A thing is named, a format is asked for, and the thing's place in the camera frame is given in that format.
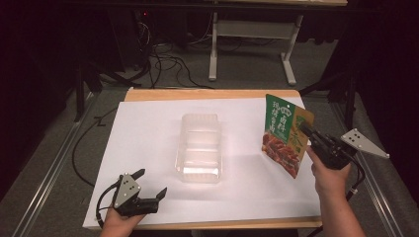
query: white metal frame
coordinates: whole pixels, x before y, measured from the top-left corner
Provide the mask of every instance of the white metal frame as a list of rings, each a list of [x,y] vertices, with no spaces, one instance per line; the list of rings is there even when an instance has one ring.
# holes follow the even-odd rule
[[[298,16],[294,23],[267,23],[249,21],[219,21],[218,13],[213,13],[212,18],[212,47],[209,60],[209,80],[216,80],[217,49],[216,39],[224,37],[247,37],[262,39],[289,40],[287,52],[281,53],[281,60],[286,71],[288,83],[295,85],[295,77],[290,64],[296,37],[301,26],[302,16]]]

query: green food pouch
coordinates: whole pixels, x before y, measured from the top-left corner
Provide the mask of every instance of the green food pouch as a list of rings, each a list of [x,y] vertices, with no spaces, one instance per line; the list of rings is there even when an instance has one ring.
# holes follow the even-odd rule
[[[262,151],[282,165],[294,179],[308,141],[308,137],[299,130],[303,121],[312,125],[314,114],[276,96],[266,95]]]

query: plastic food container lid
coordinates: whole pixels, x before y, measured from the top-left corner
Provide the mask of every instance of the plastic food container lid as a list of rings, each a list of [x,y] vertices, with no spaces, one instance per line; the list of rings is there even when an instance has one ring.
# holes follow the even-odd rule
[[[176,170],[189,183],[218,183],[221,175],[221,126],[216,114],[182,117]]]

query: human arm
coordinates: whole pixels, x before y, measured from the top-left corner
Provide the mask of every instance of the human arm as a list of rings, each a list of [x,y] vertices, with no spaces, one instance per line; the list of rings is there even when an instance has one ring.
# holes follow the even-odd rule
[[[100,237],[127,237],[145,215],[132,217],[120,216],[116,210],[109,208]]]
[[[313,161],[311,170],[320,198],[321,219],[325,236],[365,236],[345,195],[351,164],[342,170],[331,170],[323,165],[311,147],[307,148],[307,153]]]

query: white paper sheet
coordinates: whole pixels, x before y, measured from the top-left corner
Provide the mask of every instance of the white paper sheet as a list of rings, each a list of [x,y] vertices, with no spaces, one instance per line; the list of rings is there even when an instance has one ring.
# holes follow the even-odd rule
[[[283,98],[303,107],[300,98]],[[141,198],[166,198],[140,224],[250,220],[320,215],[311,160],[305,154],[296,179],[261,151],[265,98],[123,102],[103,157],[83,227],[97,227],[100,194],[120,174],[145,169]],[[182,115],[218,114],[222,176],[216,185],[182,183],[175,169]],[[114,191],[102,201],[108,206]]]

